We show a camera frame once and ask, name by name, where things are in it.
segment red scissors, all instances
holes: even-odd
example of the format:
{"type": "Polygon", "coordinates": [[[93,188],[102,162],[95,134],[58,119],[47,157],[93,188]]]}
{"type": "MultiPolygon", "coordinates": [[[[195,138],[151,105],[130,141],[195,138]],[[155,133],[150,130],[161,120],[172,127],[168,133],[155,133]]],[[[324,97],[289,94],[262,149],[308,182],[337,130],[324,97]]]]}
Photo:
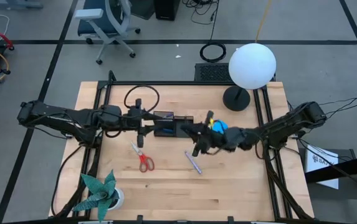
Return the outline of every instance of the red scissors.
{"type": "Polygon", "coordinates": [[[152,158],[146,156],[145,154],[142,153],[142,151],[133,143],[131,142],[131,145],[133,146],[133,149],[135,152],[139,155],[140,157],[140,171],[141,172],[146,172],[147,170],[154,170],[155,169],[155,163],[153,163],[152,158]]]}

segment pen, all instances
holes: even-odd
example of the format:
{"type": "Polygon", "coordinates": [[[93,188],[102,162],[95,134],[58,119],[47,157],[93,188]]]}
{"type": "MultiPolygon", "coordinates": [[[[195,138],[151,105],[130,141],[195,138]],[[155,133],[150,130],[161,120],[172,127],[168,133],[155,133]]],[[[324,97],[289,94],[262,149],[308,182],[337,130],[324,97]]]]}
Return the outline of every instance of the pen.
{"type": "Polygon", "coordinates": [[[189,159],[189,161],[191,161],[191,164],[193,165],[193,167],[197,170],[197,172],[199,174],[202,174],[202,170],[198,167],[198,165],[195,163],[195,161],[193,160],[192,156],[189,155],[189,153],[187,151],[185,151],[185,156],[189,159]]]}

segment black lamp base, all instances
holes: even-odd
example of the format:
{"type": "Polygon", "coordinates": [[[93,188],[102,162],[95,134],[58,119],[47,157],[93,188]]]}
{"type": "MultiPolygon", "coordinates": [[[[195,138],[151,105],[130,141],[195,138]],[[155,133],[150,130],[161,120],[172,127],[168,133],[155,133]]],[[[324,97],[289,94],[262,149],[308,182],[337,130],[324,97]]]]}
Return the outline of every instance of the black lamp base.
{"type": "Polygon", "coordinates": [[[250,95],[245,89],[239,86],[232,86],[224,92],[222,101],[228,109],[242,111],[249,105],[250,95]]]}

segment white ball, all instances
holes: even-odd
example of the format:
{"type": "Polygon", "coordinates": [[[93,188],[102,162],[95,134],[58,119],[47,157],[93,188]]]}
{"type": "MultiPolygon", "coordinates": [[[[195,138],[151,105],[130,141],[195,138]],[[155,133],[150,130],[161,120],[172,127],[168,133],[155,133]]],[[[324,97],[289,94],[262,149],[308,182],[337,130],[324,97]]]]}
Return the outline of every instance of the white ball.
{"type": "Polygon", "coordinates": [[[261,44],[246,44],[229,60],[229,75],[244,89],[255,90],[266,85],[277,69],[272,51],[261,44]]]}

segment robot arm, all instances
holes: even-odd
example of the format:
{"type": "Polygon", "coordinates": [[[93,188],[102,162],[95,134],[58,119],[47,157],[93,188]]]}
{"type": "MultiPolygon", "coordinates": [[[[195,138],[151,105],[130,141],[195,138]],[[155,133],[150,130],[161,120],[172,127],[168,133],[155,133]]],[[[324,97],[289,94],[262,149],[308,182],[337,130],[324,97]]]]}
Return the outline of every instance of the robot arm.
{"type": "Polygon", "coordinates": [[[141,109],[141,99],[137,99],[135,106],[128,109],[127,114],[121,114],[118,106],[106,105],[99,110],[70,110],[57,106],[46,105],[40,101],[21,104],[21,111],[17,117],[20,125],[34,128],[44,125],[69,134],[85,147],[98,147],[100,131],[137,131],[137,145],[143,147],[143,137],[152,132],[155,126],[142,126],[143,120],[163,119],[147,113],[141,109]]]}
{"type": "Polygon", "coordinates": [[[193,156],[199,151],[207,154],[210,147],[217,147],[234,152],[236,147],[249,150],[258,141],[267,141],[269,146],[281,148],[289,136],[298,133],[302,128],[317,128],[326,121],[326,116],[318,103],[309,102],[299,105],[285,116],[277,118],[257,128],[227,128],[224,134],[211,129],[213,112],[209,111],[204,123],[186,124],[181,127],[196,143],[193,156]]]}

